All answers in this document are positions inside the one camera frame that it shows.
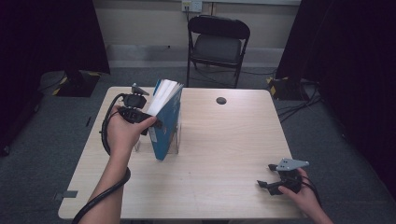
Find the book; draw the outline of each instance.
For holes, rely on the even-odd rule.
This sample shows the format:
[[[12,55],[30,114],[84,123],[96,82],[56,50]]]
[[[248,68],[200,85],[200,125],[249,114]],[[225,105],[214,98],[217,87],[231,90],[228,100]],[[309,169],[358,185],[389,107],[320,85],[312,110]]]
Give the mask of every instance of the book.
[[[149,127],[148,133],[155,158],[163,161],[177,134],[180,115],[180,98],[183,84],[168,79],[158,80],[147,114],[157,117],[161,127]]]

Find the wooden table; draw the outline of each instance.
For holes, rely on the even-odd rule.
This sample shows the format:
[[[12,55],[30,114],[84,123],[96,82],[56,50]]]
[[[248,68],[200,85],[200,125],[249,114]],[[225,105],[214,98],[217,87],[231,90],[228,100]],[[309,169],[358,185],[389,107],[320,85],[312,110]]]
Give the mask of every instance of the wooden table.
[[[108,90],[68,188],[78,195],[63,200],[61,218],[73,218],[91,196],[108,160],[99,134],[102,121],[113,98],[130,90]],[[218,97],[227,103],[217,104]],[[270,196],[257,184],[278,181],[267,165],[291,158],[268,91],[185,88],[181,123],[178,154],[157,161],[152,151],[133,153],[121,218],[303,217],[286,196]]]

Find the black chair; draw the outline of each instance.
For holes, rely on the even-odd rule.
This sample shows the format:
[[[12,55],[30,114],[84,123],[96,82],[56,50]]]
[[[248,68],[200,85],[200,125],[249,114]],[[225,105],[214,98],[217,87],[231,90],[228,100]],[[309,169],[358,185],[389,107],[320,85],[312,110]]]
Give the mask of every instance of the black chair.
[[[200,15],[190,19],[188,28],[189,58],[186,87],[189,87],[190,63],[193,62],[195,69],[197,63],[234,68],[233,87],[236,88],[250,38],[248,26],[239,20]],[[192,33],[198,34],[195,44],[192,41]]]

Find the black device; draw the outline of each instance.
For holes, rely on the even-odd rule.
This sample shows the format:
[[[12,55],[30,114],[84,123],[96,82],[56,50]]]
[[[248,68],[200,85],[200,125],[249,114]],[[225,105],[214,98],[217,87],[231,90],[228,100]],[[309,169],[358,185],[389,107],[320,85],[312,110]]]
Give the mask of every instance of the black device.
[[[151,115],[143,113],[141,109],[145,106],[147,100],[143,95],[149,95],[146,91],[143,91],[136,84],[132,86],[132,94],[126,94],[123,96],[124,106],[119,108],[120,115],[130,123],[140,123],[141,121],[148,119]],[[157,120],[153,126],[162,127],[160,120]],[[141,134],[147,135],[149,129],[144,130]]]
[[[260,188],[268,189],[271,195],[280,195],[282,192],[277,189],[279,186],[284,186],[298,193],[303,183],[303,178],[300,176],[297,168],[309,165],[308,161],[297,161],[292,159],[282,159],[278,165],[269,164],[268,168],[271,171],[279,173],[280,181],[268,184],[267,182],[258,180]]]

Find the black curtain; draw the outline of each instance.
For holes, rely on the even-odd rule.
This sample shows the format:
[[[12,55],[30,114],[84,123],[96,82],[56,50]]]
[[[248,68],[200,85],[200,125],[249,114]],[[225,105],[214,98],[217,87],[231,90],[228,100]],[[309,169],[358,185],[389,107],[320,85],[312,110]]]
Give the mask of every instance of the black curtain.
[[[347,138],[396,198],[396,2],[303,0],[277,78],[318,81]]]
[[[9,130],[25,122],[19,117],[41,76],[68,62],[109,73],[92,0],[0,1],[0,148],[9,144]]]

